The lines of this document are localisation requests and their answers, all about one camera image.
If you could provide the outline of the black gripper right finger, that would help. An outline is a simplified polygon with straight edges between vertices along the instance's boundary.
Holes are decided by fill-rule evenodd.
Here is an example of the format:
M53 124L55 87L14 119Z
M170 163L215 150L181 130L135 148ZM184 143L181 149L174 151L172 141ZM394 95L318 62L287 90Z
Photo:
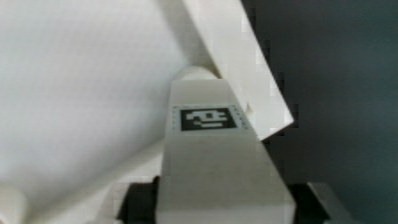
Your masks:
M296 203L293 224L359 224L325 183L289 184L287 189Z

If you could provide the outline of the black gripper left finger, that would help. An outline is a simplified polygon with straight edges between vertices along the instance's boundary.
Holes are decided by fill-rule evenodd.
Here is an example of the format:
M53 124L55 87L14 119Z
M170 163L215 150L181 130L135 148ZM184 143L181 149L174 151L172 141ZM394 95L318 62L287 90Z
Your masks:
M122 224L156 224L158 181L154 177L151 182L129 184L117 213Z

